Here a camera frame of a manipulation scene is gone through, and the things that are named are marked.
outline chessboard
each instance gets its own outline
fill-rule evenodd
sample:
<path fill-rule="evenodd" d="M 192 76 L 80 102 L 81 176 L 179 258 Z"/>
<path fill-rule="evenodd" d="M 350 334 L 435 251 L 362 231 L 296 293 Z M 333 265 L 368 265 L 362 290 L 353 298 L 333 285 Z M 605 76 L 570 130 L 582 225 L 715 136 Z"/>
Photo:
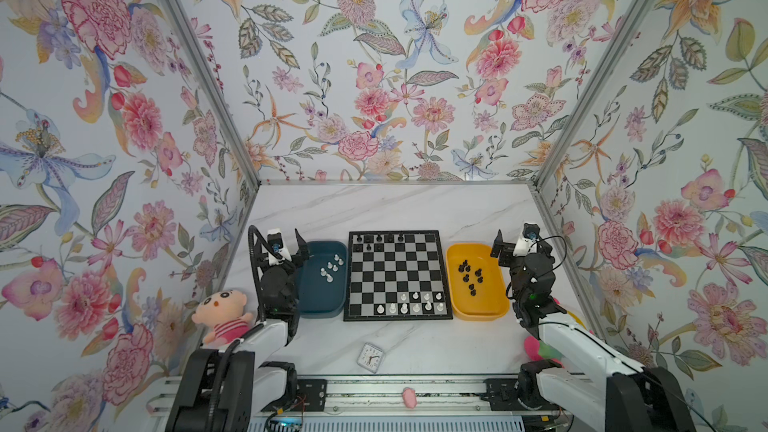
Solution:
<path fill-rule="evenodd" d="M 344 321 L 453 318 L 436 230 L 350 232 Z"/>

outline white marble surface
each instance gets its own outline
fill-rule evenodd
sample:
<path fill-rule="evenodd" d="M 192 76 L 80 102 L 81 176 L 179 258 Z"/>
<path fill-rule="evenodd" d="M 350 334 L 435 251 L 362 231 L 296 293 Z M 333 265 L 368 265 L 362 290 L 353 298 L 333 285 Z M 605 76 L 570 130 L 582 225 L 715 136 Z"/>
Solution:
<path fill-rule="evenodd" d="M 293 229 L 307 241 L 347 244 L 350 231 L 436 229 L 445 254 L 460 242 L 493 244 L 497 230 L 515 240 L 524 222 L 543 221 L 525 185 L 314 185 L 263 186 L 249 219 L 263 234 L 281 228 L 296 250 Z M 508 270 L 502 270 L 508 282 Z M 246 236 L 226 280 L 255 297 Z M 565 273 L 558 274 L 553 296 L 583 316 Z M 493 322 L 344 322 L 302 318 L 293 341 L 270 360 L 296 364 L 299 374 L 368 374 L 357 365 L 365 342 L 385 351 L 379 374 L 484 374 L 516 372 L 528 361 L 528 336 L 509 312 Z"/>

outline pink plush toy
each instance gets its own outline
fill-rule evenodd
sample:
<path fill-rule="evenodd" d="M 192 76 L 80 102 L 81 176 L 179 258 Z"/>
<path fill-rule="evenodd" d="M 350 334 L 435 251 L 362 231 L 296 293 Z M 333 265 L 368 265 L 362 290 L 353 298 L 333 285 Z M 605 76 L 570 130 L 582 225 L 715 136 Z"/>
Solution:
<path fill-rule="evenodd" d="M 254 320 L 251 312 L 244 312 L 248 298 L 240 291 L 225 291 L 213 294 L 197 306 L 192 314 L 192 322 L 205 324 L 213 330 L 203 338 L 209 344 L 217 341 L 219 344 L 241 337 L 251 328 Z"/>

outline black cable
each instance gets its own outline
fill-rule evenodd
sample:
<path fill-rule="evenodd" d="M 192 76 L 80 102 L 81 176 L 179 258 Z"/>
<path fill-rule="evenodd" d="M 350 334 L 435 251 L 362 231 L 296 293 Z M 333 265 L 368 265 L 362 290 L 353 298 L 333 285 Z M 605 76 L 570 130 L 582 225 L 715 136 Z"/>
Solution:
<path fill-rule="evenodd" d="M 230 365 L 230 357 L 235 347 L 240 345 L 240 340 L 235 339 L 229 347 L 226 348 L 224 354 L 219 360 L 219 367 L 216 370 L 216 376 L 214 377 L 214 388 L 210 392 L 210 399 L 208 400 L 208 416 L 205 418 L 205 432 L 212 432 L 214 429 L 214 415 L 216 414 L 216 408 L 219 407 L 219 400 L 221 399 L 221 383 L 224 381 L 224 375 L 226 368 Z"/>

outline floral wallpaper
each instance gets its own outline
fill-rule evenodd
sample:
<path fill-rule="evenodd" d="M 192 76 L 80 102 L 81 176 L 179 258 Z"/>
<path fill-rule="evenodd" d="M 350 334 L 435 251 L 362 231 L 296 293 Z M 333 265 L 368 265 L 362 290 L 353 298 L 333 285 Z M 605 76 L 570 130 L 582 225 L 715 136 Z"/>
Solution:
<path fill-rule="evenodd" d="M 2 430 L 135 430 L 244 226 L 254 191 L 166 19 L 0 0 Z"/>
<path fill-rule="evenodd" d="M 764 430 L 765 1 L 654 8 L 544 197 L 609 342 L 672 371 L 717 430 Z"/>
<path fill-rule="evenodd" d="M 182 0 L 260 177 L 531 178 L 632 0 Z"/>

